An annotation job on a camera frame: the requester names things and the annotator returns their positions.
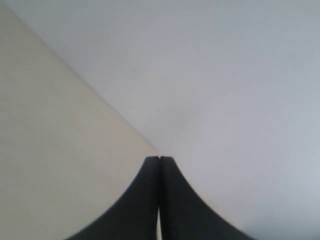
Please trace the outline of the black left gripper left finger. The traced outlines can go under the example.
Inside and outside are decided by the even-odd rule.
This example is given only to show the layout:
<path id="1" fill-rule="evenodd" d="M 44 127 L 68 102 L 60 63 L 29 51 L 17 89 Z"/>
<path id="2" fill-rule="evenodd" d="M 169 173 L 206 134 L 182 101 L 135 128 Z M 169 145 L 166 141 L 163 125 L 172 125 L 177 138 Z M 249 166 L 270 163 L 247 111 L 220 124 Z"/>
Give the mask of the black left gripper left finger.
<path id="1" fill-rule="evenodd" d="M 122 196 L 70 240 L 156 240 L 160 160 L 145 158 Z"/>

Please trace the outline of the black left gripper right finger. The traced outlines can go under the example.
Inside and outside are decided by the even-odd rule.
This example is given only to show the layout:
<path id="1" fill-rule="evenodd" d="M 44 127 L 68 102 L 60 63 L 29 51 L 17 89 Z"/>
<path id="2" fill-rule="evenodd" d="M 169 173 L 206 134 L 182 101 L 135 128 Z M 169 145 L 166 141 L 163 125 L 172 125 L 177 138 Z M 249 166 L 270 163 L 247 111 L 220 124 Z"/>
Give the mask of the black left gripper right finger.
<path id="1" fill-rule="evenodd" d="M 159 212 L 164 240 L 251 239 L 198 196 L 172 157 L 162 156 L 159 163 Z"/>

